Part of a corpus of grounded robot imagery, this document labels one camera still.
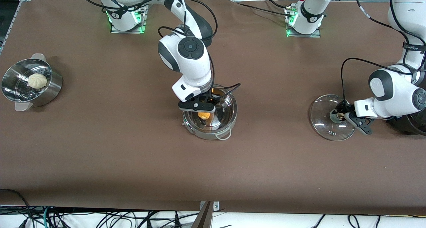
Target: brown table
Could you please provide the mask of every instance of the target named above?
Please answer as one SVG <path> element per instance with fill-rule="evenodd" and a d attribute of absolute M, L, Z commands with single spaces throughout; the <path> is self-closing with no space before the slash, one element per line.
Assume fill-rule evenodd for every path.
<path fill-rule="evenodd" d="M 219 21 L 208 48 L 216 82 L 242 83 L 229 140 L 201 140 L 181 126 L 171 89 L 180 74 L 157 54 L 157 28 L 179 24 L 165 7 L 150 8 L 145 34 L 117 35 L 84 0 L 32 0 L 18 13 L 0 72 L 40 52 L 64 85 L 52 103 L 25 113 L 1 99 L 1 187 L 44 206 L 196 210 L 198 201 L 214 200 L 228 211 L 426 214 L 423 137 L 378 121 L 371 136 L 331 142 L 308 118 L 318 96 L 341 94 L 345 58 L 397 61 L 397 32 L 353 2 L 332 2 L 321 38 L 306 39 L 286 37 L 279 15 L 203 1 Z M 364 7 L 386 21 L 388 4 Z M 372 96 L 374 69 L 347 64 L 351 102 Z M 0 203 L 21 204 L 9 194 Z"/>

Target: dough ball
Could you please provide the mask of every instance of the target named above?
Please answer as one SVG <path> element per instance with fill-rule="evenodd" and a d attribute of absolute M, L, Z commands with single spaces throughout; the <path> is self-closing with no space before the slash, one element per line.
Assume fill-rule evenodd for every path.
<path fill-rule="evenodd" d="M 34 89 L 43 88 L 47 84 L 47 78 L 40 73 L 34 73 L 28 77 L 28 85 Z"/>

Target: metal pot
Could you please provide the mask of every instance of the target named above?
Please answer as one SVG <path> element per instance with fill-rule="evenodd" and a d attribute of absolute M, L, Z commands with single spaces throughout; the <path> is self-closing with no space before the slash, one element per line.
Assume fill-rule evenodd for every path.
<path fill-rule="evenodd" d="M 223 95 L 229 90 L 221 86 L 214 86 L 215 93 Z M 227 140 L 231 137 L 232 129 L 237 118 L 237 102 L 234 95 L 228 94 L 216 104 L 216 111 L 210 122 L 198 117 L 197 112 L 183 111 L 184 123 L 188 131 L 199 138 L 206 140 Z"/>
<path fill-rule="evenodd" d="M 40 73 L 47 78 L 47 84 L 40 89 L 34 89 L 28 84 L 28 77 Z M 46 62 L 46 57 L 36 53 L 30 59 L 22 60 L 3 76 L 1 90 L 3 95 L 15 102 L 15 110 L 26 111 L 31 107 L 39 107 L 52 101 L 62 87 L 62 76 L 52 70 Z"/>

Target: teal cable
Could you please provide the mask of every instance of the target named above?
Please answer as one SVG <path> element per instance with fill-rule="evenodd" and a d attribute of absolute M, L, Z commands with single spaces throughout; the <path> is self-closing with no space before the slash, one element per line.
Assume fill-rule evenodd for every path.
<path fill-rule="evenodd" d="M 47 228 L 47 221 L 46 221 L 46 216 L 47 216 L 47 207 L 46 207 L 46 209 L 44 210 L 44 213 L 43 213 L 43 223 L 44 223 L 44 228 Z"/>

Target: white floor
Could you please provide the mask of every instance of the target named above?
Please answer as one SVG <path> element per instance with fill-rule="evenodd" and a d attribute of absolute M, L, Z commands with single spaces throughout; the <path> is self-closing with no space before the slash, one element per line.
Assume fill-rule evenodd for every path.
<path fill-rule="evenodd" d="M 179 212 L 179 216 L 195 213 L 194 211 Z M 136 212 L 138 217 L 146 216 L 146 212 Z M 153 218 L 170 218 L 174 219 L 174 212 L 164 211 L 157 213 Z M 63 220 L 71 228 L 95 228 L 99 221 L 105 217 L 103 214 L 90 215 L 68 215 Z M 190 224 L 195 220 L 196 216 L 181 219 L 182 224 Z M 214 214 L 212 228 L 223 228 L 231 225 L 230 228 L 312 228 L 318 222 L 321 215 L 313 214 L 272 214 L 272 213 L 230 213 L 217 212 Z M 360 228 L 374 228 L 377 216 L 356 216 L 359 221 Z M 0 228 L 16 228 L 25 217 L 23 215 L 0 215 Z M 164 225 L 165 221 L 153 221 L 152 226 L 159 228 Z M 115 228 L 135 227 L 132 221 L 130 224 L 127 220 L 121 220 L 114 225 Z M 319 228 L 350 228 L 346 215 L 326 215 L 322 220 Z M 426 227 L 426 218 L 414 217 L 395 217 L 382 216 L 379 228 L 424 228 Z M 30 221 L 27 222 L 26 228 L 32 228 Z M 43 225 L 37 223 L 36 228 L 44 228 Z"/>

